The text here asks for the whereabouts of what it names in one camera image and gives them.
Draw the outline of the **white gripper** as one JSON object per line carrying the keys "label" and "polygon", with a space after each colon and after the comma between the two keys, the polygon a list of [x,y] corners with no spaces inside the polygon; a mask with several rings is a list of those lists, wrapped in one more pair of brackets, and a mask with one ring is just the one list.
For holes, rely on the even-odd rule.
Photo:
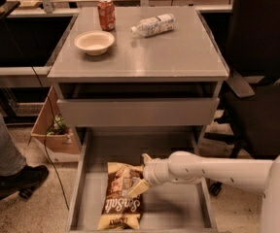
{"label": "white gripper", "polygon": [[147,153],[142,154],[144,170],[143,177],[145,180],[139,180],[127,193],[131,199],[146,192],[150,185],[161,185],[170,183],[173,176],[168,167],[167,159],[152,159]]}

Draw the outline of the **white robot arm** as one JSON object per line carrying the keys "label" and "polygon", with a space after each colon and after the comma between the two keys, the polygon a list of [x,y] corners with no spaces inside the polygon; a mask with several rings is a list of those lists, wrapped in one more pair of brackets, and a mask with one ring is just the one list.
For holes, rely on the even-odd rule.
{"label": "white robot arm", "polygon": [[143,155],[143,178],[127,196],[134,198],[154,185],[194,183],[207,178],[262,196],[260,233],[280,233],[280,155],[273,160],[201,157],[175,151],[160,159]]}

